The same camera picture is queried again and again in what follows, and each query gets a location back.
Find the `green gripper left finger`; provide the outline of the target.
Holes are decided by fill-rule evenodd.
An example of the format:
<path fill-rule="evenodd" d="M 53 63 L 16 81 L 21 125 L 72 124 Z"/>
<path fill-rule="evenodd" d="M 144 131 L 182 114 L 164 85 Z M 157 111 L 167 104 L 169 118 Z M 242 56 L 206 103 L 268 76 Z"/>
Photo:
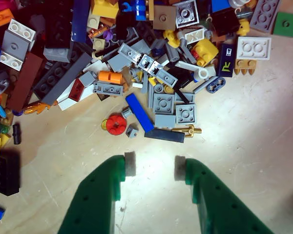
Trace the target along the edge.
<path fill-rule="evenodd" d="M 121 182 L 135 175 L 134 152 L 105 160 L 79 184 L 58 233 L 113 234 Z"/>

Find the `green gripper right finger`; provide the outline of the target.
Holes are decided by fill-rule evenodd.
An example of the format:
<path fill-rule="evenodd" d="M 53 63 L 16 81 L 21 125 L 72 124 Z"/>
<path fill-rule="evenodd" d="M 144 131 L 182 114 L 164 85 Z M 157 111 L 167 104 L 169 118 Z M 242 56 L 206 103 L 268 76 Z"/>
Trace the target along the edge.
<path fill-rule="evenodd" d="M 272 233 L 204 163 L 176 156 L 175 180 L 191 187 L 202 234 Z"/>

